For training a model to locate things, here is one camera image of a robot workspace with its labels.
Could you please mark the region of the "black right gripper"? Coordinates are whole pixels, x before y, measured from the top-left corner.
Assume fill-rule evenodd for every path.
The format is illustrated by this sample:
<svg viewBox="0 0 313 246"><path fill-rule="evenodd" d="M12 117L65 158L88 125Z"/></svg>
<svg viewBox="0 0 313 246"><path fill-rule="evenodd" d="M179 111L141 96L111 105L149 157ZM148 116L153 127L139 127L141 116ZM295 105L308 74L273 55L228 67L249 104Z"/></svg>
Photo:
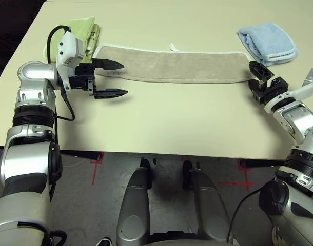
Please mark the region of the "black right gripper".
<svg viewBox="0 0 313 246"><path fill-rule="evenodd" d="M270 86L267 85L268 80L274 74L262 63L250 61L249 70L252 75L259 79L250 79L248 81L252 96L259 104L267 104L270 100L288 90L288 83L282 77L273 79Z"/></svg>

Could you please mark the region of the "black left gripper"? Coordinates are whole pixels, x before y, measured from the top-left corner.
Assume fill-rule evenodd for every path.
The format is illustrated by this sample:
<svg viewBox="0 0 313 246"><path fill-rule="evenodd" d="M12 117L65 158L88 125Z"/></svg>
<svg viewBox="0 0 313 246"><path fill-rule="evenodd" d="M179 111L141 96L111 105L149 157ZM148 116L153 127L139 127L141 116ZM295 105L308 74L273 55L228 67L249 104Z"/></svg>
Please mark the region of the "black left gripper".
<svg viewBox="0 0 313 246"><path fill-rule="evenodd" d="M75 75L69 78L72 89L81 89L88 92L95 99L111 99L123 96L128 93L122 89L106 89L103 91L96 90L95 69L102 68L104 70L123 69L124 65L109 59L93 58L91 63L79 63L75 67Z"/></svg>

